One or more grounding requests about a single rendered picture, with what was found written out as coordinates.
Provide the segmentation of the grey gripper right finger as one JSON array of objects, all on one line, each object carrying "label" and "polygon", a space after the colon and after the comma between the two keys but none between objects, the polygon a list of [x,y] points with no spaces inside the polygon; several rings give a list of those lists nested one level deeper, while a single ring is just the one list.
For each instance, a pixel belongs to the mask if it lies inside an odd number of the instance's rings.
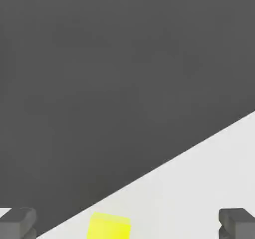
[{"label": "grey gripper right finger", "polygon": [[219,239],[255,239],[255,217],[243,208],[220,209]]}]

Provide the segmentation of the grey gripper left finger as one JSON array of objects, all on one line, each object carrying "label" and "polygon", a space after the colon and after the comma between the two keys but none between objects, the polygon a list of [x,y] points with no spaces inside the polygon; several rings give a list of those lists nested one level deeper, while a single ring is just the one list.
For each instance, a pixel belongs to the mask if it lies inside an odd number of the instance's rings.
[{"label": "grey gripper left finger", "polygon": [[0,217],[0,239],[36,239],[34,208],[12,208]]}]

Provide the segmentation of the small yellow cube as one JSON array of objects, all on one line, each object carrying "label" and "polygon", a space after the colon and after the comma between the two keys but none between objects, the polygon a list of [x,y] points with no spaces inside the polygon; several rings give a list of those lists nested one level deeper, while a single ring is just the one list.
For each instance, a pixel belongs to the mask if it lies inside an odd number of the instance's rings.
[{"label": "small yellow cube", "polygon": [[129,239],[129,218],[94,212],[89,221],[86,239]]}]

